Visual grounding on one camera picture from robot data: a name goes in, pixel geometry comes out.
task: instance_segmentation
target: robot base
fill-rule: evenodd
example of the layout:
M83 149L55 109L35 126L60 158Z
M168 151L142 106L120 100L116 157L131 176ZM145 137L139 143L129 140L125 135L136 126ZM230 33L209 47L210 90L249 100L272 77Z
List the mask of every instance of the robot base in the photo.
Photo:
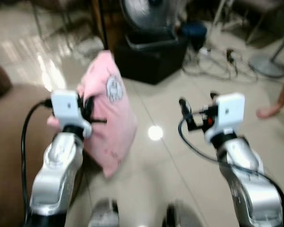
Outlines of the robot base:
M168 205L162 227L203 227L197 214L180 201Z
M102 199L94 207L88 227L119 227L119 211L115 200Z

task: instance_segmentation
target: pink pillow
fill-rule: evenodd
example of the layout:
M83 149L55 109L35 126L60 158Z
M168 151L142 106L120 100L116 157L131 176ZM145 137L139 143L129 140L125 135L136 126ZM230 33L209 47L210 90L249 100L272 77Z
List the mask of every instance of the pink pillow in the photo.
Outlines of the pink pillow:
M107 124L92 124L92 135L84 140L84 149L102 167L104 175L110 177L129 152L137 131L137 118L110 51L99 53L77 91L84 101L94 96L92 118L107 119ZM47 123L59 129L53 116Z

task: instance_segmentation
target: cable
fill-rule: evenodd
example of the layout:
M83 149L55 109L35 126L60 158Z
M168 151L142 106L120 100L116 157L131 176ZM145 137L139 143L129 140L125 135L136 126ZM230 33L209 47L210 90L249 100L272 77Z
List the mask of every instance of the cable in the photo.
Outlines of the cable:
M192 54L193 54L192 51L188 49L187 55L188 55L189 60L191 59ZM212 61L212 64L210 65L210 67L205 69L200 63L201 58L199 58L198 61L196 61L197 64L195 64L195 66L199 68L199 71L191 72L190 70L188 70L188 67L187 67L188 61L186 61L184 62L182 66L182 70L184 73L194 75L194 76L207 75L207 76L210 76L215 79L222 80L222 81L231 80L231 81L235 81L237 83L242 83L242 84L255 83L255 82L258 82L259 80L258 74L249 67L248 63L246 63L243 60L243 55L238 50L229 48L226 50L226 53L225 53L224 51L219 50L219 49L210 49L210 50L207 49L206 52L204 50L202 51L201 49L199 54L200 56L204 56L207 60ZM219 68L225 69L225 71L221 73L209 72L209 70L213 67L213 65L217 65ZM231 76L232 72L229 69L229 65L231 65L232 68L234 69L235 76ZM249 78L253 80L252 81L238 80L239 75L242 75L245 78Z
M27 127L28 122L33 115L34 111L40 107L52 107L52 102L50 99L46 99L43 101L40 101L39 103L35 104L30 111L28 112L26 119L23 124L22 128L22 135L21 135L21 180L22 180L22 196L23 196L23 202L24 202L24 212L25 212L25 221L27 222L28 216L30 214L29 210L29 203L28 203L28 194L27 194L27 167L26 167L26 135L27 135Z
M282 215L283 215L283 227L284 227L284 193L282 192L281 188L271 179L269 178L268 176L258 172L258 171L255 171L255 170L251 170L251 169L246 169L246 168L243 168L243 167L240 167L240 166L237 166L237 165L234 165L234 164L229 164L229 163L226 163L226 162L223 162L223 161L220 161L220 160L217 160L215 158L212 158L206 154L204 154L203 152L201 152L198 148L196 148L194 145L192 145L186 138L185 136L183 135L182 133L182 125L183 123L191 118L193 116L193 114L189 113L187 114L179 123L178 125L178 132L179 132L179 135L181 137L181 139L195 152L197 153L198 155L200 155L201 157L207 159L208 161L211 161L211 162L214 162L216 164L219 164L219 165L222 165L224 167L227 167L227 168L236 168L238 170L241 170L243 172L246 172L246 173L249 173L249 174L252 174L252 175L259 175L265 179L267 179L278 191L279 193L279 196L281 198L281 203L282 203Z

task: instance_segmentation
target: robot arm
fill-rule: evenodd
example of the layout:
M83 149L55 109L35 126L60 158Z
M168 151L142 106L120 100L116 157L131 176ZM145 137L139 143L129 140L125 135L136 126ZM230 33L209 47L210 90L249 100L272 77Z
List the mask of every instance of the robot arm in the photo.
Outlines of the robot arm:
M75 91L55 91L51 95L53 114L61 132L44 153L30 199L31 216L26 227L63 227L75 176L82 165L83 140L91 135L93 99L85 105Z
M179 103L189 131L202 129L206 142L217 150L217 162L229 184L240 227L284 226L283 193L264 176L260 156L236 134L243 121L245 97L238 93L219 96L213 106L197 112L203 115L203 125L199 126L188 102L180 99Z

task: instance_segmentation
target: pillow logo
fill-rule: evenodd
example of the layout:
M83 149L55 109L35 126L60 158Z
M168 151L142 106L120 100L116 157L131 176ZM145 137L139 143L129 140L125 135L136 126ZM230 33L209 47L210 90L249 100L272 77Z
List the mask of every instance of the pillow logo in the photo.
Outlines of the pillow logo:
M110 76L106 83L107 97L111 103L120 101L123 96L121 84L116 76Z

